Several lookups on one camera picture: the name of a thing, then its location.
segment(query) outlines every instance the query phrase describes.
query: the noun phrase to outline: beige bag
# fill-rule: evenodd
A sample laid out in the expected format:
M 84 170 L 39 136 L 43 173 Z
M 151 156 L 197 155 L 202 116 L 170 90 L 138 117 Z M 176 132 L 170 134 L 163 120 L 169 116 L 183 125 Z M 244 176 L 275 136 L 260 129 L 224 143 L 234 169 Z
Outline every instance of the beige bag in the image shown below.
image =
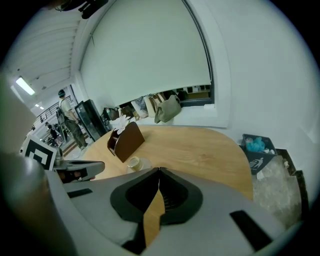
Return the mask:
M 180 100 L 176 95 L 171 95 L 168 100 L 158 105 L 154 122 L 158 124 L 160 121 L 166 123 L 181 111 Z

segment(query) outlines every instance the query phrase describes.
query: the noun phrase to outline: wooden table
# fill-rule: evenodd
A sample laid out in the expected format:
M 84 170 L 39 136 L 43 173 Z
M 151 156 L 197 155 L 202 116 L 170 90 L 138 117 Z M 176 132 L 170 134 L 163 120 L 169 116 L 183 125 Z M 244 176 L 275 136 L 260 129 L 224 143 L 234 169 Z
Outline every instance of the wooden table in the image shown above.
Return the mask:
M 179 126 L 139 126 L 145 142 L 131 157 L 144 157 L 152 167 L 167 167 L 226 184 L 253 199 L 251 171 L 241 148 L 224 134 L 206 128 Z M 103 161 L 105 169 L 96 176 L 106 179 L 125 175 L 131 157 L 122 163 L 107 149 L 111 131 L 97 140 L 84 154 L 84 160 Z M 159 219 L 165 212 L 160 191 L 144 214 L 144 233 L 149 245 L 159 232 Z

